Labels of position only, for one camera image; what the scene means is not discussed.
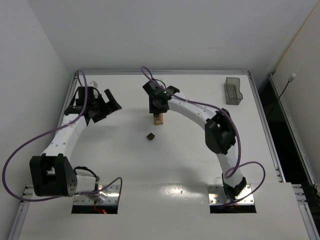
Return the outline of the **dark wood small block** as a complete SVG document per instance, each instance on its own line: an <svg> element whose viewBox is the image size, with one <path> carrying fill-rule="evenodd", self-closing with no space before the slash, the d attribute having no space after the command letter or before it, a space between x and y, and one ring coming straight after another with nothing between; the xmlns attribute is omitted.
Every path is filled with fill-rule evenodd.
<svg viewBox="0 0 320 240"><path fill-rule="evenodd" d="M152 141L155 138L155 135L153 133L149 133L146 137L149 141Z"/></svg>

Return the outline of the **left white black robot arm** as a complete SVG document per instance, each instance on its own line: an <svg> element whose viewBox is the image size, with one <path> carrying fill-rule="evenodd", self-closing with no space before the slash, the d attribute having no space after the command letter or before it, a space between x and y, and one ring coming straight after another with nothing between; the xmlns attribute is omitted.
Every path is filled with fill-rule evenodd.
<svg viewBox="0 0 320 240"><path fill-rule="evenodd" d="M72 197L98 194L97 175L79 175L71 165L76 143L90 122L97 123L121 110L109 89L104 91L108 101L93 86L78 87L70 105L64 111L62 126L40 156L29 162L35 195L38 197Z"/></svg>

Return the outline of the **long light wood block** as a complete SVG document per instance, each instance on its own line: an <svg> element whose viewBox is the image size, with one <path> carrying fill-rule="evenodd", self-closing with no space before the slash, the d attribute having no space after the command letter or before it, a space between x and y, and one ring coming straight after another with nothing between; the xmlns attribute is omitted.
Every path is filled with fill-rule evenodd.
<svg viewBox="0 0 320 240"><path fill-rule="evenodd" d="M153 123L154 125L160 125L162 122L161 118L159 116L154 116L153 117Z"/></svg>

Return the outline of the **smoky transparent plastic bin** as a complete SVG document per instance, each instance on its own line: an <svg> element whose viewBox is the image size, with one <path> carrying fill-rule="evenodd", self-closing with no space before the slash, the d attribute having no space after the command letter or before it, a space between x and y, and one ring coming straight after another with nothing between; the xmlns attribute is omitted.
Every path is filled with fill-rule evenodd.
<svg viewBox="0 0 320 240"><path fill-rule="evenodd" d="M225 101L227 105L239 105L243 100L240 91L241 80L237 77L227 77L224 82Z"/></svg>

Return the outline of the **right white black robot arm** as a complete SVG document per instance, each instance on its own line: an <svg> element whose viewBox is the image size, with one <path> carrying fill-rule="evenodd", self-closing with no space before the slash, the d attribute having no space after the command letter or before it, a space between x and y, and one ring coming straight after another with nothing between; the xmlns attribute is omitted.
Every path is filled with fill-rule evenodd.
<svg viewBox="0 0 320 240"><path fill-rule="evenodd" d="M239 136L231 123L227 110L213 111L200 103L194 103L174 86L163 88L148 81L142 88L149 97L149 112L153 115L167 111L179 113L204 130L205 144L216 154L221 170L226 196L235 200L245 188L247 181L239 170L241 150L236 147Z"/></svg>

